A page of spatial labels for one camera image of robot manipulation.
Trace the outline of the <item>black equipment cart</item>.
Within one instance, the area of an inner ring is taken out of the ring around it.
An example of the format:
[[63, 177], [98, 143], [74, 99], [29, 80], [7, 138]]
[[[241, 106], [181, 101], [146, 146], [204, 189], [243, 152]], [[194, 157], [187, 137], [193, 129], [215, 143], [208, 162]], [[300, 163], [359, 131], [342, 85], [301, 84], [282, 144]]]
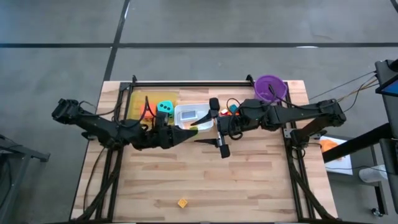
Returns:
[[[398, 74], [398, 59], [378, 61], [375, 68], [379, 84], [382, 84]], [[382, 95], [382, 98], [388, 118], [387, 130], [391, 137], [382, 138], [379, 143], [388, 172], [394, 209], [398, 214], [398, 97]]]

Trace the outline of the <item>white rounded floor object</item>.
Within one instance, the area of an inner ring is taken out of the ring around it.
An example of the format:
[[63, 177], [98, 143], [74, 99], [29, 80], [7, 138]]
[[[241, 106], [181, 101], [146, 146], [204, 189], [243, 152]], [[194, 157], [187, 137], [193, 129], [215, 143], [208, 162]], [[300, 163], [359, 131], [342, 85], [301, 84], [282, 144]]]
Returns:
[[384, 164], [361, 169], [358, 174], [359, 178], [365, 183], [380, 182], [388, 179]]

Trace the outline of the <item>white paper sheet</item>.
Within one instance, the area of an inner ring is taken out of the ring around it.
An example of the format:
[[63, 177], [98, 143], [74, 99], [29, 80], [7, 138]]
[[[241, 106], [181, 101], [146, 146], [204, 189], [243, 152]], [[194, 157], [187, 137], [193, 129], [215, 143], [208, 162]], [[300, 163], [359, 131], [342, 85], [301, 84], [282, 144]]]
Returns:
[[[322, 140], [322, 139], [330, 139], [332, 141], [337, 142], [339, 145], [346, 142], [346, 140], [332, 138], [332, 137], [328, 137], [328, 136], [322, 136], [320, 138], [320, 140]], [[344, 156], [344, 157], [335, 159], [334, 161], [325, 163], [325, 168], [328, 172], [334, 172], [334, 173], [344, 174], [344, 175], [353, 175], [350, 155]]]

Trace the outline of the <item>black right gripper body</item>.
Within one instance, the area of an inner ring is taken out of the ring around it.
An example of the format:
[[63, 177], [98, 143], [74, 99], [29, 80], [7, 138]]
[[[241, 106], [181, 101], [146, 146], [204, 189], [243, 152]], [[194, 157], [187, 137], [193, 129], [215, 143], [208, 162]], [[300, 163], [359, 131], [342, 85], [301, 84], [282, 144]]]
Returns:
[[233, 113], [231, 116], [216, 117], [216, 139], [221, 143], [226, 143], [225, 137], [229, 137], [233, 141], [238, 141], [243, 137], [243, 132], [247, 130], [249, 125], [248, 107], [245, 105], [238, 106], [239, 115]]

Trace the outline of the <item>blue tablet screen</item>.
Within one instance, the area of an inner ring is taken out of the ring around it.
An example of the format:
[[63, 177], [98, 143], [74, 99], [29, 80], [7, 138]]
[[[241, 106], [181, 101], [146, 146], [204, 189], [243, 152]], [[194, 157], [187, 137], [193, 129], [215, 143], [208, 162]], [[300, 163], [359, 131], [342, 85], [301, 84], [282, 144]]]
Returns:
[[380, 95], [398, 97], [398, 74], [380, 84], [375, 92]]

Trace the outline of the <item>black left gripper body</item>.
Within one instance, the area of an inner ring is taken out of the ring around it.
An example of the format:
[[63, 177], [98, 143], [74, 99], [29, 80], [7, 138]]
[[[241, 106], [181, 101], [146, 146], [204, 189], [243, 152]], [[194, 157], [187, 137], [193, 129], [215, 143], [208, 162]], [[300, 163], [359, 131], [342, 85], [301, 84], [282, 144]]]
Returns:
[[145, 133], [144, 148], [161, 147], [169, 149], [174, 147], [171, 126], [168, 125], [169, 114], [157, 112], [153, 126]]

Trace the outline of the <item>orange foam die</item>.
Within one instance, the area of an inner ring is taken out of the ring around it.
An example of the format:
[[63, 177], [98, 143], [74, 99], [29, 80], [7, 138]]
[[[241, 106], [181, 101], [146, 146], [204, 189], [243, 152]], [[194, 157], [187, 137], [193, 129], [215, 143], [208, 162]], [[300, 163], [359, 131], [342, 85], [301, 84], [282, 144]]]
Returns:
[[156, 115], [156, 104], [150, 103], [149, 109], [145, 109], [145, 105], [141, 105], [141, 114], [144, 115], [143, 121], [152, 121]]

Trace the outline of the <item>yellow translucent plastic bin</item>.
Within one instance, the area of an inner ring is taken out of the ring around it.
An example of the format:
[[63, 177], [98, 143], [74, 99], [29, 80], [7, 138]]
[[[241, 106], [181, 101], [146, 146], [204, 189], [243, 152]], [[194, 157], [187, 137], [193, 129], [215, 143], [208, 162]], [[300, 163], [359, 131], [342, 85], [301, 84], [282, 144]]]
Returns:
[[[170, 100], [174, 108], [176, 106], [178, 100], [178, 93], [171, 91], [134, 91], [131, 95], [129, 109], [127, 113], [128, 119], [136, 119], [138, 120], [141, 115], [141, 105], [145, 105], [146, 98], [148, 99], [148, 103], [156, 104], [156, 114], [157, 112], [157, 104], [160, 101]], [[169, 124], [174, 124], [174, 115], [169, 116]]]

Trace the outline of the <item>white plastic bin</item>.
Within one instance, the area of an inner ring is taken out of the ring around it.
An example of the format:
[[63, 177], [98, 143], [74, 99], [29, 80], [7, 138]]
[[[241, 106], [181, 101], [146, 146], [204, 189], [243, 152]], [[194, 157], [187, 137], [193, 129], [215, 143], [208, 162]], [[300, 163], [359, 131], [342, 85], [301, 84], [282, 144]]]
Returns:
[[[198, 121], [200, 118], [204, 117], [207, 113], [208, 110], [210, 109], [209, 104], [202, 103], [202, 104], [187, 104], [187, 105], [177, 105], [174, 109], [174, 125], [179, 126], [180, 128], [183, 128], [184, 123], [194, 123]], [[182, 111], [191, 111], [195, 110], [197, 112], [197, 119], [196, 120], [191, 120], [191, 121], [182, 121], [180, 118], [180, 113]], [[197, 125], [199, 129], [199, 133], [204, 133], [208, 132], [212, 129], [213, 127], [213, 122], [208, 121], [202, 124]]]

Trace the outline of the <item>orange object on paper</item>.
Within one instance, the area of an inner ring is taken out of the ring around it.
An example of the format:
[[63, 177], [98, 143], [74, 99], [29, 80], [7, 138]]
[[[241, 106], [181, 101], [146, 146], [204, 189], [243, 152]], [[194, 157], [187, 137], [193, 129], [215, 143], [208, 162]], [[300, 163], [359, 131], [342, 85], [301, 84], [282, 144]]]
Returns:
[[319, 143], [321, 145], [322, 153], [327, 152], [330, 149], [333, 149], [334, 147], [339, 145], [337, 142], [332, 141], [330, 139], [322, 139], [322, 140], [320, 140]]

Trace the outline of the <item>black metal stand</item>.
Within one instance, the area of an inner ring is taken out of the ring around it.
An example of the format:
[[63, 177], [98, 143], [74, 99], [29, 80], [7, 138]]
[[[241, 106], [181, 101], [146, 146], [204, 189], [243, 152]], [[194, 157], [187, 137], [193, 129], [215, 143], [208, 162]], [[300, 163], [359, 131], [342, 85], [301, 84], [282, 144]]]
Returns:
[[[0, 224], [6, 224], [11, 215], [12, 209], [16, 201], [17, 194], [21, 188], [21, 183], [27, 171], [27, 167], [31, 159], [36, 158], [40, 162], [47, 162], [49, 160], [49, 153], [42, 153], [21, 144], [14, 142], [2, 134], [0, 134], [0, 164], [4, 157], [4, 163], [9, 168], [9, 189], [0, 203]], [[12, 169], [10, 158], [14, 157], [21, 160], [20, 168], [17, 174], [12, 176]]]

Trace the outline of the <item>teal foam die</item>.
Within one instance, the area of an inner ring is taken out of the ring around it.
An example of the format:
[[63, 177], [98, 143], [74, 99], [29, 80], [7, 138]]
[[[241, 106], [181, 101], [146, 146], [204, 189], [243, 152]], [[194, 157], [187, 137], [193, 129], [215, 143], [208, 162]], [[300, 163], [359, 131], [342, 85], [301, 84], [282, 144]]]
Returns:
[[169, 116], [174, 115], [174, 105], [170, 100], [160, 101], [157, 104], [157, 111], [168, 113]]

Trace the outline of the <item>blue card white frame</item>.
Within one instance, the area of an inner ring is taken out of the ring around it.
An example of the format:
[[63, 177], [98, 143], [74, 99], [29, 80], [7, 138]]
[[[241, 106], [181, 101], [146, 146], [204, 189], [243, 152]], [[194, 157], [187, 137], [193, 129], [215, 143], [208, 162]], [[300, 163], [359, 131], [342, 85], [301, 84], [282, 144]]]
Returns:
[[191, 121], [197, 119], [197, 112], [195, 110], [182, 111], [180, 113], [180, 118], [182, 121]]

